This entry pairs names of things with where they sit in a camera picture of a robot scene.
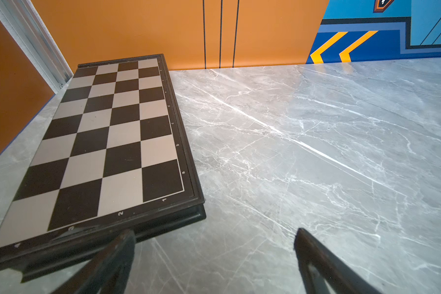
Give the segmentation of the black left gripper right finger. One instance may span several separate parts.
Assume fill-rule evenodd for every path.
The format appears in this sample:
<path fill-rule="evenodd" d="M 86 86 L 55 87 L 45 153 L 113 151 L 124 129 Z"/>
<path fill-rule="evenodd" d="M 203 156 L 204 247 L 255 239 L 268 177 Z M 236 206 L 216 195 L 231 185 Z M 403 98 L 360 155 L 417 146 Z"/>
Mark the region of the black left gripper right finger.
<path fill-rule="evenodd" d="M 297 230 L 294 250 L 307 294 L 378 294 L 304 228 Z"/>

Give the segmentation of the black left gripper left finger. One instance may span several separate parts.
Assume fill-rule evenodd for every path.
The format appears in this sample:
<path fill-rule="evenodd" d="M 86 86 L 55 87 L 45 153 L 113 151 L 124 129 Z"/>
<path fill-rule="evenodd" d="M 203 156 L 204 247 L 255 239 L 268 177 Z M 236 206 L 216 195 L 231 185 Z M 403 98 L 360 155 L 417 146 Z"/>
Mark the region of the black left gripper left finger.
<path fill-rule="evenodd" d="M 135 234 L 125 230 L 55 294 L 123 294 L 135 255 Z"/>

